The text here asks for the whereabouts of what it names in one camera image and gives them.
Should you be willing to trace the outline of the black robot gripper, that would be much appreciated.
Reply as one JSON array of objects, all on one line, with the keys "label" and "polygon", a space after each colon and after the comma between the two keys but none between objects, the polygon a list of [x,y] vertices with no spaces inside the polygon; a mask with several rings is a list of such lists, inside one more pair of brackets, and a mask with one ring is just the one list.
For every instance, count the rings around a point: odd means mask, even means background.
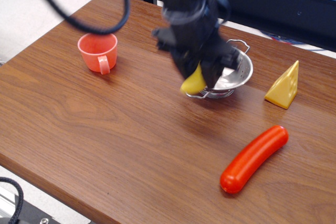
[{"label": "black robot gripper", "polygon": [[152,31],[160,50],[170,52],[184,79],[193,74],[201,61],[203,78],[213,88],[224,67],[237,69],[237,50],[220,36],[218,18],[202,17],[185,24],[170,24]]}]

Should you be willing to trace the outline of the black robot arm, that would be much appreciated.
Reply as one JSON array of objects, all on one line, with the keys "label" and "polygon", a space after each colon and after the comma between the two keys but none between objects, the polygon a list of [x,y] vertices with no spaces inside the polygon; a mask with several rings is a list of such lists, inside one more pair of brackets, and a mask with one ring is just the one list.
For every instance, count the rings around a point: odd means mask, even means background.
[{"label": "black robot arm", "polygon": [[213,88],[225,67],[236,70],[239,53],[219,34],[218,16],[230,15],[228,0],[161,0],[166,28],[153,36],[157,47],[168,51],[184,78],[200,67],[208,88]]}]

